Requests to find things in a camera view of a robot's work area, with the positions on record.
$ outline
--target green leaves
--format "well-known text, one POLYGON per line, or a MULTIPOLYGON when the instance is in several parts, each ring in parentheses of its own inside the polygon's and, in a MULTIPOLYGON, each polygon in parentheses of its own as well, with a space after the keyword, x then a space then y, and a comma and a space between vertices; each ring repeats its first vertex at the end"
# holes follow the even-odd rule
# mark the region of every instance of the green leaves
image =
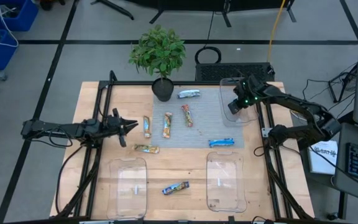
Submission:
POLYGON ((162 62, 160 66, 161 72, 165 72, 166 69, 167 69, 167 64, 165 62, 162 62))
POLYGON ((173 69, 183 65, 185 50, 184 41, 173 29, 167 32, 157 25, 142 34, 139 44, 131 49, 128 63, 135 64, 137 70, 143 68, 150 76, 157 73, 168 77, 173 69))

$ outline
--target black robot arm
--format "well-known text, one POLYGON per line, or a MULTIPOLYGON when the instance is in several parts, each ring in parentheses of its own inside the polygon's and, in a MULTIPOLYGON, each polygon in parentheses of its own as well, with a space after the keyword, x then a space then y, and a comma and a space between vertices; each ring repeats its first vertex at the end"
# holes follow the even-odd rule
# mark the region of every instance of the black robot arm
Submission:
POLYGON ((55 124, 32 119, 23 123, 21 134, 26 140, 48 136, 50 138, 76 139, 81 145, 97 144, 103 138, 118 135, 120 145, 126 147, 124 136, 137 125, 137 121, 121 118, 117 109, 114 108, 112 116, 106 116, 104 122, 87 119, 81 123, 55 124))
POLYGON ((274 126, 267 138, 268 144, 272 147, 283 144, 288 138, 304 139, 307 144, 313 145, 330 140, 341 129, 339 122, 325 107, 285 94, 273 85, 257 81, 253 76, 240 80, 234 93, 238 98, 228 105, 233 114, 241 108, 264 102, 284 106, 302 114, 306 119, 307 125, 304 126, 274 126))

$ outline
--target gray mesh mat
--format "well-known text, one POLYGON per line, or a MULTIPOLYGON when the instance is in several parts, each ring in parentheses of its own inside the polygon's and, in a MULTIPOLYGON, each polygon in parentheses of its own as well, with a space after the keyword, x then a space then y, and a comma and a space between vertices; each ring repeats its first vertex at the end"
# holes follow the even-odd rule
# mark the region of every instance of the gray mesh mat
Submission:
POLYGON ((201 96, 178 99, 177 93, 191 87, 175 87, 168 102, 154 96, 152 120, 152 145, 160 147, 208 148, 208 140, 234 138, 235 145, 222 146, 244 148, 242 126, 227 127, 223 124, 219 104, 219 88, 200 88, 201 96), (193 118, 193 127, 188 128, 185 115, 180 108, 188 104, 193 118), (171 138, 162 136, 164 114, 173 113, 171 138))

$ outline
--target wooden table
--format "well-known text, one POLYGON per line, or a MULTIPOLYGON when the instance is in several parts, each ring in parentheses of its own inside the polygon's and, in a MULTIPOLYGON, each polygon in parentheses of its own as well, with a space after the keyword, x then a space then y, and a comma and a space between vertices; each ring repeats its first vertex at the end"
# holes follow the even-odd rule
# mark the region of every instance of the wooden table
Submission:
MULTIPOLYGON (((283 83, 271 83, 283 90, 283 83)), ((91 118, 94 101, 96 98, 98 82, 84 82, 81 87, 73 122, 81 122, 91 118)), ((219 88, 219 86, 192 86, 191 88, 219 88)), ((242 213, 213 212, 206 204, 206 156, 209 152, 218 149, 190 149, 190 148, 160 148, 159 154, 147 154, 132 150, 134 144, 150 144, 149 139, 143 136, 143 115, 152 119, 153 93, 150 86, 113 86, 110 102, 110 113, 117 108, 120 116, 125 119, 139 121, 126 137, 127 147, 119 145, 118 138, 113 136, 106 138, 103 143, 103 152, 99 167, 98 182, 94 198, 92 219, 107 219, 110 171, 109 163, 118 158, 141 157, 147 163, 147 213, 145 220, 221 220, 227 221, 227 217, 234 215, 235 220, 252 220, 256 215, 274 220, 272 199, 270 197, 268 175, 264 157, 255 157, 253 150, 262 145, 260 127, 257 121, 244 126, 243 136, 244 150, 238 151, 244 158, 244 188, 247 201, 247 210, 242 213), (176 182, 188 180, 190 188, 175 194, 165 196, 161 190, 176 182)), ((292 120, 288 109, 272 105, 273 118, 276 124, 292 126, 292 120)), ((78 148, 74 146, 66 149, 64 160, 78 148)), ((285 146, 298 150, 296 141, 290 139, 285 146)), ((77 190, 80 181, 81 169, 85 150, 82 149, 66 165, 61 182, 59 204, 60 209, 71 199, 77 190)), ((296 201, 305 209, 306 213, 314 216, 310 200, 305 174, 302 168, 300 156, 282 148, 283 167, 287 178, 289 191, 296 201)), ((277 188, 281 214, 284 217, 284 205, 277 188)), ((84 194, 81 214, 85 214, 88 193, 84 194)), ((56 214, 52 206, 51 215, 56 214)))

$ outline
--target candy bar wrapper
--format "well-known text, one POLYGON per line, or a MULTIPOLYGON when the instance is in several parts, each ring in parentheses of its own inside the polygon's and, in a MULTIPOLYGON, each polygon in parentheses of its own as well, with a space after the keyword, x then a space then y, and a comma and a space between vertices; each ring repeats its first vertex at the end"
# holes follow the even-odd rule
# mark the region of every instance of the candy bar wrapper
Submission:
POLYGON ((143 133, 145 138, 152 136, 152 132, 150 130, 150 118, 148 116, 143 116, 143 133))
POLYGON ((183 105, 181 108, 183 109, 183 112, 185 112, 186 125, 188 127, 193 127, 193 119, 191 118, 189 105, 183 105))
POLYGON ((195 96, 201 96, 199 90, 183 90, 178 93, 178 99, 191 98, 195 96))
POLYGON ((233 138, 219 139, 219 140, 209 140, 209 147, 232 146, 232 145, 234 145, 234 139, 233 138))
POLYGON ((186 182, 182 182, 182 183, 173 184, 173 185, 167 187, 166 189, 163 189, 162 193, 164 195, 170 195, 170 194, 177 192, 181 189, 186 189, 189 187, 190 187, 189 182, 186 181, 186 182))
POLYGON ((158 146, 146 146, 146 145, 140 145, 140 144, 136 144, 134 146, 134 150, 139 151, 139 152, 147 152, 147 153, 154 153, 154 154, 157 154, 160 152, 160 149, 158 148, 158 146))
POLYGON ((172 121, 172 113, 166 112, 164 117, 164 130, 162 132, 162 136, 164 138, 171 137, 171 121, 172 121))

